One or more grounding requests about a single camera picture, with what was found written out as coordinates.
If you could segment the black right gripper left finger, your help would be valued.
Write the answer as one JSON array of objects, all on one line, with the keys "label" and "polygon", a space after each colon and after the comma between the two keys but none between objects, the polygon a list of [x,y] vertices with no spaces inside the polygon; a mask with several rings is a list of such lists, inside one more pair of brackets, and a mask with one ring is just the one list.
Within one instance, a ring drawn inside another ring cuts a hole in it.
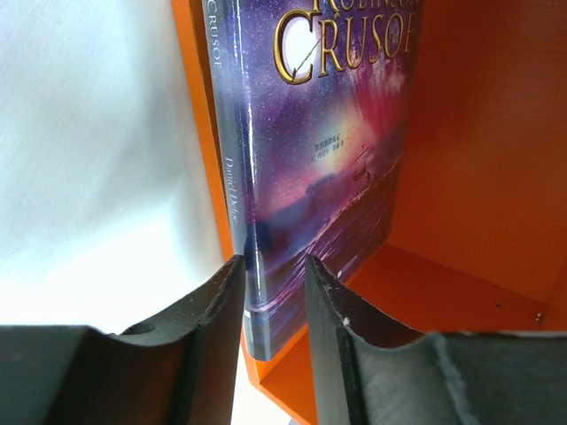
[{"label": "black right gripper left finger", "polygon": [[119,335],[2,327],[2,423],[229,423],[244,297],[245,260],[236,255]]}]

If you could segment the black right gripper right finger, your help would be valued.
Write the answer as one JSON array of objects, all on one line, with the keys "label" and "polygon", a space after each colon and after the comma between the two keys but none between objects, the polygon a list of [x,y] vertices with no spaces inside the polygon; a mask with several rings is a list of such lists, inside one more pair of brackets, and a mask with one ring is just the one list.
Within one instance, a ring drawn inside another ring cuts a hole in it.
[{"label": "black right gripper right finger", "polygon": [[563,332],[420,333],[305,262],[321,424],[563,424]]}]

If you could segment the purple Robinson Crusoe book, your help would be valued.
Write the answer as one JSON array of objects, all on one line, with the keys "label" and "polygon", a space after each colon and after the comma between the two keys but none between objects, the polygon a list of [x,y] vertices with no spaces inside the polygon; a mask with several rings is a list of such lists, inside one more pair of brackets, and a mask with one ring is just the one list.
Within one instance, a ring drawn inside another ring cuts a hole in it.
[{"label": "purple Robinson Crusoe book", "polygon": [[421,1],[205,1],[248,353],[305,326],[305,259],[346,280],[391,229]]}]

